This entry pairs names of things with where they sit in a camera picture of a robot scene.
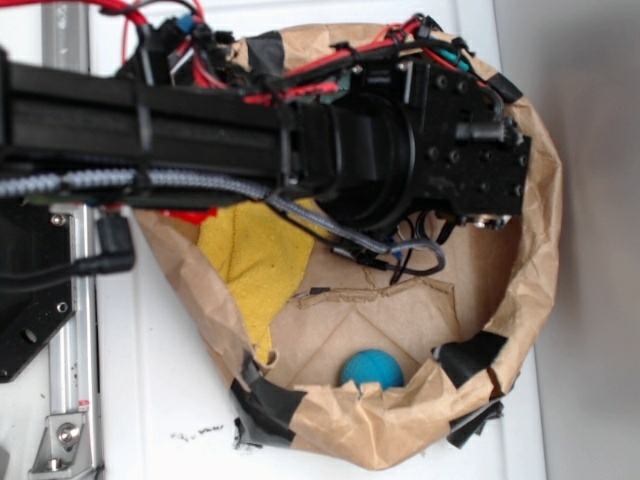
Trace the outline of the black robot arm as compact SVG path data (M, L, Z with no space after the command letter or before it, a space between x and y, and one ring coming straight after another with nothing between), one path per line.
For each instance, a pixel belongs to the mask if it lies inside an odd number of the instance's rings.
M204 210L311 198L383 232L430 210L522 212L531 139L494 87L393 50L253 88L149 86L1 64L1 195Z

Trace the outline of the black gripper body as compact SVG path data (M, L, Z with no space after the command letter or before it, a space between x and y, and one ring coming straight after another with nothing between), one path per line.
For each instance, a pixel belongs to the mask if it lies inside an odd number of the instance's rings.
M388 230L433 211L501 229L521 215L531 148L500 96L468 72L376 62L344 98L344 221Z

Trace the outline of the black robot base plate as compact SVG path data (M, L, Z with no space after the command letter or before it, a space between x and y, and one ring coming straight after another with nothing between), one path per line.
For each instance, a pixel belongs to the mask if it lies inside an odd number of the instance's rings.
M33 274L70 262L69 224L44 206L1 203L1 273ZM15 380L73 313L70 281L30 292L1 292L1 382Z

